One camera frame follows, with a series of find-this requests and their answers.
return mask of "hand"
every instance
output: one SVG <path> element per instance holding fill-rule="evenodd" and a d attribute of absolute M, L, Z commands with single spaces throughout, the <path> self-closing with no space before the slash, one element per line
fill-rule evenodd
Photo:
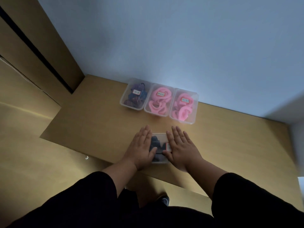
<path fill-rule="evenodd" d="M 154 147 L 150 152 L 152 131 L 150 127 L 142 127 L 140 131 L 135 134 L 131 144 L 129 145 L 123 160 L 129 160 L 136 166 L 137 170 L 147 167 L 153 160 L 157 148 Z"/>
<path fill-rule="evenodd" d="M 182 132 L 178 126 L 172 126 L 172 132 L 167 131 L 167 137 L 172 153 L 164 150 L 163 155 L 179 170 L 187 172 L 188 166 L 194 160 L 203 159 L 199 150 L 190 140 L 186 131 Z"/>

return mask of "left hand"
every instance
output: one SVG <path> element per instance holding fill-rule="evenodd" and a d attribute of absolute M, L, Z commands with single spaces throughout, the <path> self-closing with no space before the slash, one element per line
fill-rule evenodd
<path fill-rule="evenodd" d="M 147 167 L 153 160 L 157 148 L 154 147 L 150 152 L 152 131 L 150 127 L 142 127 L 140 131 L 135 134 L 131 144 L 129 145 L 123 160 L 129 160 L 136 166 L 137 170 Z"/>

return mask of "right hand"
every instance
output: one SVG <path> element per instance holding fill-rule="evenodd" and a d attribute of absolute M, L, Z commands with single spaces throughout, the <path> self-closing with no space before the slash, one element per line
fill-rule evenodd
<path fill-rule="evenodd" d="M 172 153 L 164 150 L 163 155 L 179 170 L 187 172 L 193 161 L 203 159 L 186 131 L 182 132 L 178 126 L 172 126 L 172 133 L 167 131 L 167 137 Z"/>

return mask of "hair accessory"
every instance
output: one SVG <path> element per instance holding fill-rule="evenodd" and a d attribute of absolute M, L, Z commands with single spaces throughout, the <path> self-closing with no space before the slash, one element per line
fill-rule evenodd
<path fill-rule="evenodd" d="M 187 93 L 181 94 L 177 101 L 173 103 L 175 110 L 172 111 L 172 117 L 179 121 L 185 121 L 188 115 L 192 113 L 194 100 Z"/>
<path fill-rule="evenodd" d="M 128 100 L 125 100 L 124 104 L 134 108 L 140 108 L 145 102 L 147 95 L 144 83 L 134 84 L 131 88 L 131 93 L 128 95 Z"/>
<path fill-rule="evenodd" d="M 164 115 L 168 108 L 167 103 L 172 99 L 172 93 L 168 88 L 160 87 L 151 94 L 149 107 L 152 113 Z"/>

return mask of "label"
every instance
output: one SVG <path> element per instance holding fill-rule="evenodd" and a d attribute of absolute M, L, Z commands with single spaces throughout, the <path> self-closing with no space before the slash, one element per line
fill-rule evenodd
<path fill-rule="evenodd" d="M 185 102 L 185 103 L 189 103 L 189 102 L 190 102 L 190 99 L 182 98 L 181 101 L 183 101 L 183 102 Z"/>
<path fill-rule="evenodd" d="M 161 97 L 164 97 L 164 96 L 165 96 L 165 93 L 158 91 L 156 95 L 161 96 Z"/>
<path fill-rule="evenodd" d="M 171 146 L 169 143 L 166 143 L 166 150 L 172 152 Z"/>
<path fill-rule="evenodd" d="M 140 95 L 141 91 L 139 91 L 139 90 L 133 90 L 133 93 L 136 94 L 136 95 Z"/>

